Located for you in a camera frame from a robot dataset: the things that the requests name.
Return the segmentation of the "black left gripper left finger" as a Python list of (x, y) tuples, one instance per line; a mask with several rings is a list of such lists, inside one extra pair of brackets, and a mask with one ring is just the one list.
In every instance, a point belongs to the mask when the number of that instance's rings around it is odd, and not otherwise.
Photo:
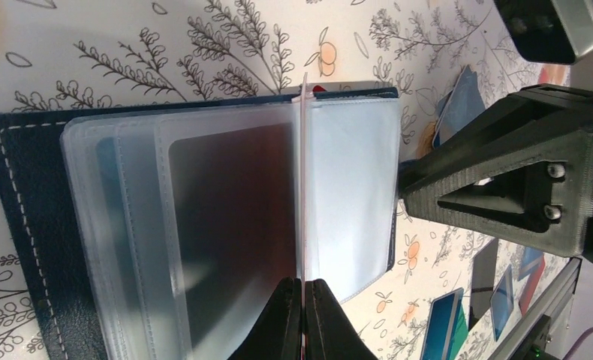
[(300, 359), (301, 301), (301, 280), (281, 279), (251, 331), (229, 360)]

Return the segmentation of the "red card pile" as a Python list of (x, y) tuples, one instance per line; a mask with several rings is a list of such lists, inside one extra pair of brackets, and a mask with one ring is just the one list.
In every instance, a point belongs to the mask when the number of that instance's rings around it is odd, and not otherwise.
[(288, 100), (219, 106), (159, 126), (170, 177), (189, 359), (227, 359), (296, 271)]

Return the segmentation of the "blue denim card holder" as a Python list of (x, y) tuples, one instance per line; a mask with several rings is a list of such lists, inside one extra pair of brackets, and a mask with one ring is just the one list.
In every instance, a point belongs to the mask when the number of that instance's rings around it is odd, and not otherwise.
[(290, 101), (296, 271), (338, 303), (393, 266), (394, 88), (0, 113), (0, 199), (55, 359), (189, 359), (159, 126), (216, 107)]

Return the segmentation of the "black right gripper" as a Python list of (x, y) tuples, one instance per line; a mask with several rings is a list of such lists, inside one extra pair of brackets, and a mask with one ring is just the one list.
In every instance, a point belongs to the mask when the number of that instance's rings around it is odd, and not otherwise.
[[(520, 164), (439, 172), (520, 130)], [(409, 215), (593, 263), (593, 91), (510, 93), (448, 141), (399, 168)]]

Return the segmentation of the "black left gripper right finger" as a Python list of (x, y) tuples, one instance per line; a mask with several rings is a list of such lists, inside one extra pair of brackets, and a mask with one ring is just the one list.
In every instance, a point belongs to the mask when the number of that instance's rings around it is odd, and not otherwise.
[(305, 284), (305, 358), (375, 359), (322, 279)]

